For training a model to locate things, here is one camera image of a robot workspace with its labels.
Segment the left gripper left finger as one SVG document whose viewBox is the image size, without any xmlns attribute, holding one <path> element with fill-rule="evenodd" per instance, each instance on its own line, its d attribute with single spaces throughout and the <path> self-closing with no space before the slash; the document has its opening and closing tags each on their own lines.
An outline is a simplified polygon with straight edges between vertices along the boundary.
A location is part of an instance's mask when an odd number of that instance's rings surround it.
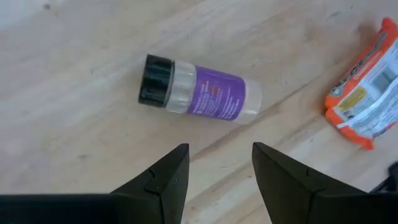
<svg viewBox="0 0 398 224">
<path fill-rule="evenodd" d="M 181 224 L 189 180 L 190 151 L 183 143 L 110 194 L 122 224 Z"/>
</svg>

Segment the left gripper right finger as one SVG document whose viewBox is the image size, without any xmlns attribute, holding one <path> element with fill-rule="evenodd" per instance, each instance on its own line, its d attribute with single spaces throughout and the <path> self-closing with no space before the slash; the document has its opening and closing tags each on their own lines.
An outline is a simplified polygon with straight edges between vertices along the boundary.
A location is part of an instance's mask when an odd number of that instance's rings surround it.
<svg viewBox="0 0 398 224">
<path fill-rule="evenodd" d="M 261 142 L 252 163 L 272 224 L 349 224 L 349 206 L 366 195 Z"/>
</svg>

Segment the purple label spice jar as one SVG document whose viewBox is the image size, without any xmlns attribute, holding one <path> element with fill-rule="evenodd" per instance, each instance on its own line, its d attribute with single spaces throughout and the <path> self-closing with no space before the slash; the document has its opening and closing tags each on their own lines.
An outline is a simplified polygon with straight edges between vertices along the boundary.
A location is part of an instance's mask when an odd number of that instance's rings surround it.
<svg viewBox="0 0 398 224">
<path fill-rule="evenodd" d="M 248 124 L 262 107 L 254 80 L 148 54 L 138 102 L 174 113 Z"/>
</svg>

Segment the orange ramen packet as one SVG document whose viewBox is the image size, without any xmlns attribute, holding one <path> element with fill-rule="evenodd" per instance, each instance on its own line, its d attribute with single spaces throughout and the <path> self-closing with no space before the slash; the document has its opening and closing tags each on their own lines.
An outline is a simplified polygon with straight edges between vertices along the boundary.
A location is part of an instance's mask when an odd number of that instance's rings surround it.
<svg viewBox="0 0 398 224">
<path fill-rule="evenodd" d="M 374 42 L 325 98 L 325 117 L 351 142 L 374 138 L 398 123 L 398 24 L 382 20 Z"/>
</svg>

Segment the black table edge clamp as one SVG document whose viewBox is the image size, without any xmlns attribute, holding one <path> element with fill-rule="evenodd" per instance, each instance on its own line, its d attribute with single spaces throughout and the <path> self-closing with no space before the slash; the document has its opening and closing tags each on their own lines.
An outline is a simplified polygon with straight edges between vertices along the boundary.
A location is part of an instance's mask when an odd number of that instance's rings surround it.
<svg viewBox="0 0 398 224">
<path fill-rule="evenodd" d="M 371 193 L 398 194 L 398 161 L 388 168 L 388 178 L 372 189 Z"/>
</svg>

